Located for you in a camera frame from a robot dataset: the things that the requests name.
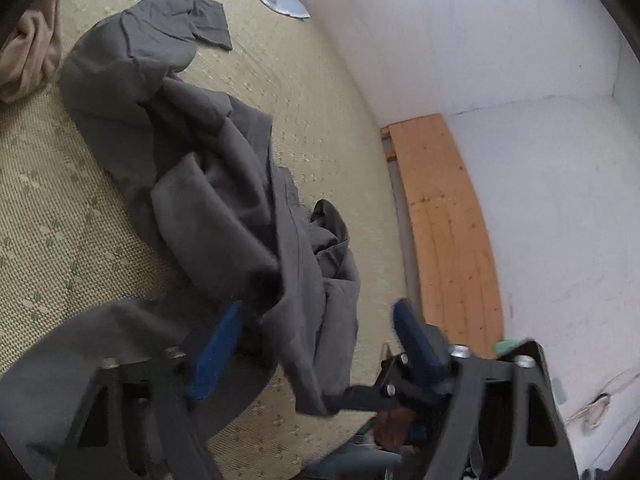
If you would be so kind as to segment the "wooden headboard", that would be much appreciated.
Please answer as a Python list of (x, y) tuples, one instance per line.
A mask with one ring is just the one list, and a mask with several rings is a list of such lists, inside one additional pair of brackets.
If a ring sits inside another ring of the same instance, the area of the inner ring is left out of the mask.
[(416, 251), (425, 321), (483, 358), (503, 340), (502, 302), (486, 222), (469, 171), (439, 114), (381, 129), (396, 162)]

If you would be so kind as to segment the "pink garment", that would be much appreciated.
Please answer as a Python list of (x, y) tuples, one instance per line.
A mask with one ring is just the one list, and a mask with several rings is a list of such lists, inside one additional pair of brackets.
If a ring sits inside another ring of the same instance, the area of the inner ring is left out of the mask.
[(62, 0), (34, 0), (1, 51), (1, 101), (12, 103), (45, 86), (60, 66)]

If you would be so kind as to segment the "dark grey smile sweatshirt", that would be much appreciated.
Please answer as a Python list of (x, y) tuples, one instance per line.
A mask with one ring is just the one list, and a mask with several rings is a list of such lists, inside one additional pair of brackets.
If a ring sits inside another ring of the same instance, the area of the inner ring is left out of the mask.
[(125, 200), (136, 233), (176, 266), (157, 300), (125, 299), (72, 316), (3, 375), (1, 432), (26, 471), (52, 477), (94, 370), (180, 346), (197, 359), (221, 313), (245, 309), (241, 345), (205, 399), (216, 434), (262, 391), (276, 366), (296, 411), (326, 416), (348, 387), (360, 281), (335, 207), (299, 203), (276, 164), (270, 116), (180, 73), (199, 42), (229, 49), (213, 0), (142, 0), (94, 25), (60, 77), (63, 104)]

